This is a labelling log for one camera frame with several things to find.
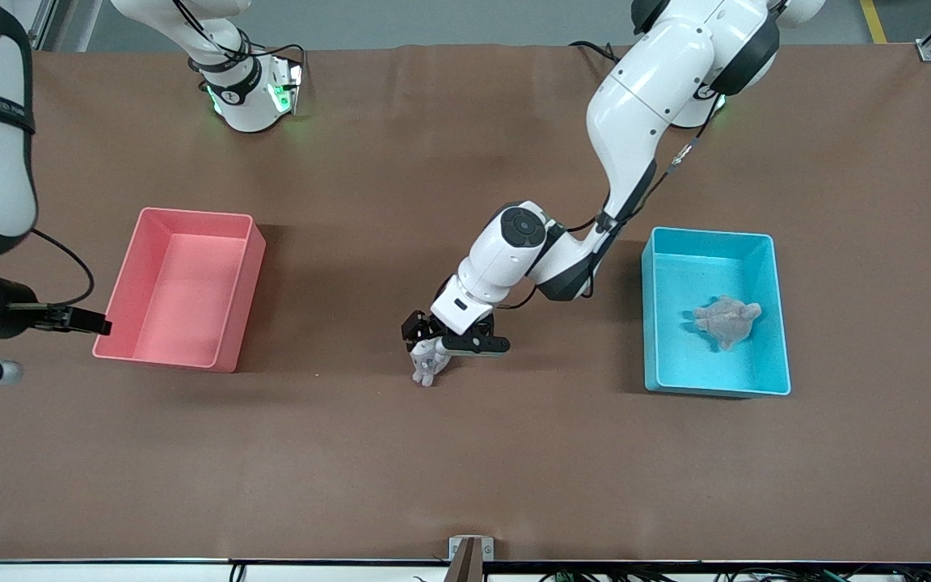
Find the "grey plush toy white face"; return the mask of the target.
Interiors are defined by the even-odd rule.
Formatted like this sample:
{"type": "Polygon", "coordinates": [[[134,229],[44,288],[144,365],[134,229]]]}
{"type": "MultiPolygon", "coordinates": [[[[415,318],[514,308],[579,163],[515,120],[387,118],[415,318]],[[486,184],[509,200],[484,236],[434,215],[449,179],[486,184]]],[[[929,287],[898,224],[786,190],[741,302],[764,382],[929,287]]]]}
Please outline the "grey plush toy white face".
{"type": "Polygon", "coordinates": [[[432,386],[436,376],[447,368],[452,358],[446,349],[428,350],[427,339],[421,340],[413,350],[410,350],[409,354],[414,366],[411,379],[419,386],[425,387],[432,386]]]}

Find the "plain grey plush toy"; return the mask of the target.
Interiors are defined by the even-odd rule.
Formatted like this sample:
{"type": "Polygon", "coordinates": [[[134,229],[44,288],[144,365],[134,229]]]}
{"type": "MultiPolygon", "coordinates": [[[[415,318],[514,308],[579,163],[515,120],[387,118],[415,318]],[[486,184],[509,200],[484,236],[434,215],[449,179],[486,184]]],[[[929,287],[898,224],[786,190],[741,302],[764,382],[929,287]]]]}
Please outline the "plain grey plush toy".
{"type": "Polygon", "coordinates": [[[760,303],[745,303],[731,296],[721,295],[716,302],[693,310],[694,323],[716,340],[718,348],[729,351],[749,338],[753,323],[764,313],[760,303]]]}

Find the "pink plastic box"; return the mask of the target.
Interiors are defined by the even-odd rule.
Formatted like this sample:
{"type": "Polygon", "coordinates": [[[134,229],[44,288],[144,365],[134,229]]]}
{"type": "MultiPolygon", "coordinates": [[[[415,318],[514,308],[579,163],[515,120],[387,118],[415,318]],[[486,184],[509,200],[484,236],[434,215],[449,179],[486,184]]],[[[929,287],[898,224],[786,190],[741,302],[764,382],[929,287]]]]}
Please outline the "pink plastic box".
{"type": "Polygon", "coordinates": [[[100,360],[236,370],[266,242],[251,215],[143,209],[96,339],[100,360]]]}

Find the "blue plastic box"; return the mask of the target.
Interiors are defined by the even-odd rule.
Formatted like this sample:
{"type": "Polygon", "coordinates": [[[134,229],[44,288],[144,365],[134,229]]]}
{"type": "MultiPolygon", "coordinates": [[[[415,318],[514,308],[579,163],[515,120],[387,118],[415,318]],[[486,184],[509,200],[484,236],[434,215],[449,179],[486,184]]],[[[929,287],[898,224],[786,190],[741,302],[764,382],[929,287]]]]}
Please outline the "blue plastic box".
{"type": "Polygon", "coordinates": [[[657,227],[642,252],[644,384],[654,393],[734,399],[791,392],[775,244],[766,234],[657,227]],[[754,310],[729,348],[697,324],[754,310]]]}

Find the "brown table cover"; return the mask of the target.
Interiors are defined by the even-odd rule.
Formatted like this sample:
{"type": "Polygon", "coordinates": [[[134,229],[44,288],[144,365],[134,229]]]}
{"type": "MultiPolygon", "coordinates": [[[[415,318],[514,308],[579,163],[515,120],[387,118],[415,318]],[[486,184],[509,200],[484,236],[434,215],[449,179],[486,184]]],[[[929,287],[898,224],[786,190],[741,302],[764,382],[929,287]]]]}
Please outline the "brown table cover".
{"type": "Polygon", "coordinates": [[[613,244],[588,301],[502,312],[502,358],[423,388],[400,339],[484,222],[573,226],[607,183],[576,48],[315,52],[300,115],[233,132],[179,54],[37,53],[38,225],[108,301],[145,207],[267,248],[237,373],[0,342],[0,559],[931,561],[931,63],[788,45],[613,244]],[[765,233],[792,391],[646,391],[656,226],[765,233]]]}

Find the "small metal bracket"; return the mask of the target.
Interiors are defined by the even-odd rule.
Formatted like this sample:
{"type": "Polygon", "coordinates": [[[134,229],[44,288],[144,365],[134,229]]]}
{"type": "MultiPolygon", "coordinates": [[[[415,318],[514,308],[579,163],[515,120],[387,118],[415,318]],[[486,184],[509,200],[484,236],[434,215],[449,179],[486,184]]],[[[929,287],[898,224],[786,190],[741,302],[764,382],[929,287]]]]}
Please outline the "small metal bracket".
{"type": "Polygon", "coordinates": [[[455,535],[448,538],[448,561],[454,560],[459,546],[468,539],[476,539],[475,549],[482,556],[483,561],[495,560],[495,539],[493,537],[481,537],[476,534],[455,535]]]}

